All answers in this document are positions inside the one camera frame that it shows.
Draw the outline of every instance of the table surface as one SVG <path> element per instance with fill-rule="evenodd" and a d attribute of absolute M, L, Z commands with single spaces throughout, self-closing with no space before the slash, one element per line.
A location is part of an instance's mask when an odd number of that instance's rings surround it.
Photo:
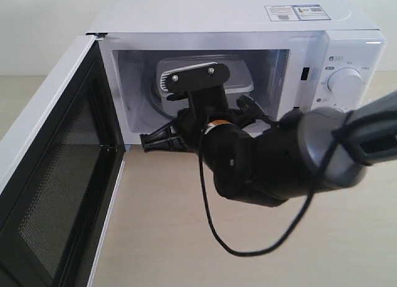
<path fill-rule="evenodd" d="M 42 80 L 0 77 L 0 138 Z M 367 100 L 396 84 L 397 73 L 376 73 Z M 285 245 L 258 258 L 233 257 L 212 237 L 198 166 L 193 154 L 145 154 L 138 146 L 126 153 L 94 287 L 396 286 L 397 162 L 372 167 L 355 188 L 316 195 Z M 215 226 L 239 250 L 270 245 L 303 202 L 229 201 L 216 194 L 208 169 L 206 180 Z"/>

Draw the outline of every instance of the white dial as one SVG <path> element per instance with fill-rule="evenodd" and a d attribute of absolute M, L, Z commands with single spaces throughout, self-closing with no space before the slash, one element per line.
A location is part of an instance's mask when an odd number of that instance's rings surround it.
<path fill-rule="evenodd" d="M 334 101 L 347 108 L 355 108 L 362 95 L 363 80 L 360 73 L 353 68 L 336 71 L 328 80 L 328 89 Z"/>

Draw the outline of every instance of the white microwave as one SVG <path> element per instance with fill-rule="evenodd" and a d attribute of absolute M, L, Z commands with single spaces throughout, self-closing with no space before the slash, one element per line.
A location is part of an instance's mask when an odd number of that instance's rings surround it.
<path fill-rule="evenodd" d="M 159 62 L 238 56 L 279 119 L 356 108 L 384 44 L 346 0 L 111 1 L 0 142 L 0 285 L 92 282 L 124 146 L 167 122 L 146 94 Z"/>

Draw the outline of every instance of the microwave door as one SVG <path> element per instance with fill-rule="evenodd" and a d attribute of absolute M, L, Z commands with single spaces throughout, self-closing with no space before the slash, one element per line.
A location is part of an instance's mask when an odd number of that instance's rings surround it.
<path fill-rule="evenodd" d="M 95 36 L 0 141 L 0 286 L 87 286 L 125 152 Z"/>

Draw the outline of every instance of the microwave control panel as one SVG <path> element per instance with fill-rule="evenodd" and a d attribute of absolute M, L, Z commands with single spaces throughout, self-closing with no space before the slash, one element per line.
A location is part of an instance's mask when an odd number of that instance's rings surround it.
<path fill-rule="evenodd" d="M 311 109 L 356 109 L 375 71 L 384 43 L 385 38 L 377 30 L 326 31 L 325 53 Z"/>

